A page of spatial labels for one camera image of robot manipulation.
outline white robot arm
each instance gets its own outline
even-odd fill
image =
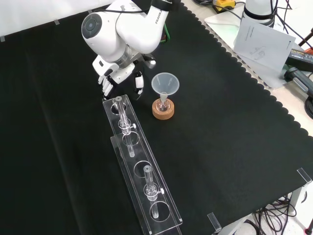
[[[134,62],[141,59],[150,68],[155,65],[149,53],[160,42],[171,7],[171,2],[153,0],[148,14],[121,13],[141,9],[131,0],[117,0],[106,11],[91,13],[84,19],[82,34],[86,43],[98,54],[92,65],[100,76],[98,82],[103,86],[104,98],[110,95],[114,86],[133,73]],[[135,72],[135,84],[136,92],[141,94],[141,72]]]
[[[278,0],[246,0],[243,16],[273,28],[275,14],[272,10],[276,10],[277,4]]]

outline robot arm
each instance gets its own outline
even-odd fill
[[[166,9],[171,3],[164,0]],[[117,0],[108,10],[140,11],[131,0]],[[157,47],[168,11],[151,6],[149,13],[97,12],[88,15],[82,25],[82,34],[91,49],[107,62],[119,60],[125,53],[126,45],[142,54],[151,53]]]
[[[99,85],[103,97],[110,96],[114,86],[133,74],[134,61],[141,54],[151,53],[158,46],[165,19],[172,3],[153,0],[149,13],[121,13],[119,11],[141,11],[131,0],[117,0],[107,10],[88,15],[82,24],[82,34],[86,43],[98,54],[93,67],[99,74]],[[143,91],[143,76],[136,71],[135,92]]]

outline yellow device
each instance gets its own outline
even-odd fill
[[[213,0],[213,4],[232,10],[234,9],[236,2],[235,0]],[[217,13],[222,13],[226,11],[225,9],[216,6],[213,6],[213,8]]]

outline scalloped edge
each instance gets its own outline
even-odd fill
[[[274,91],[273,88],[269,87],[256,73],[255,71],[252,70],[239,56],[236,54],[227,44],[226,42],[220,38],[220,36],[210,27],[208,26],[205,22],[201,22],[199,18],[196,16],[195,13],[193,13],[191,10],[188,9],[187,6],[183,2],[179,3],[179,7],[183,8],[188,12],[188,14],[191,14],[195,20],[203,27],[204,30],[206,30],[211,37],[215,39],[215,41],[218,43],[218,45],[225,49],[225,53],[232,59],[237,62],[238,65],[240,65],[241,68],[245,70],[245,73],[250,76],[250,78],[253,78],[256,81],[256,84],[258,87],[262,88],[269,96],[271,99],[273,99],[278,106],[278,108],[287,114],[289,119],[291,118],[291,122],[293,125],[297,125],[300,129],[300,133],[305,134],[306,136],[313,141],[313,136],[310,136],[308,131],[304,128],[301,127],[301,124],[295,119],[295,117],[290,114],[289,110],[284,106],[283,103],[280,101],[277,101],[276,96],[272,95],[271,91]]]

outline paper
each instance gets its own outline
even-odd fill
[[[280,72],[294,40],[293,36],[243,18],[234,52]]]

